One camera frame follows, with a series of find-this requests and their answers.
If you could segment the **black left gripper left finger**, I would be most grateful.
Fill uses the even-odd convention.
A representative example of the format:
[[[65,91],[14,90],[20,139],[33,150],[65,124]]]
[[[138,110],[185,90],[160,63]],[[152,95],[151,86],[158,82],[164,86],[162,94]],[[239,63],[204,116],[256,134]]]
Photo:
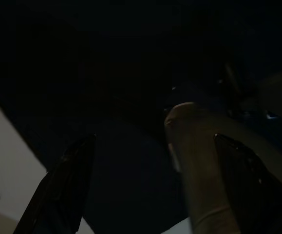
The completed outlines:
[[[70,145],[41,180],[18,222],[16,234],[75,234],[90,189],[96,136]]]

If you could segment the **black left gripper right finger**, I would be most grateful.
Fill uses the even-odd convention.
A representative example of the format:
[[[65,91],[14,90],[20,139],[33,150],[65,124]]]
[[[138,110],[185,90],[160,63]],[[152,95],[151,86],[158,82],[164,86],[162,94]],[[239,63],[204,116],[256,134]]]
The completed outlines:
[[[282,184],[253,150],[222,134],[214,137],[231,209],[243,234],[282,234]]]

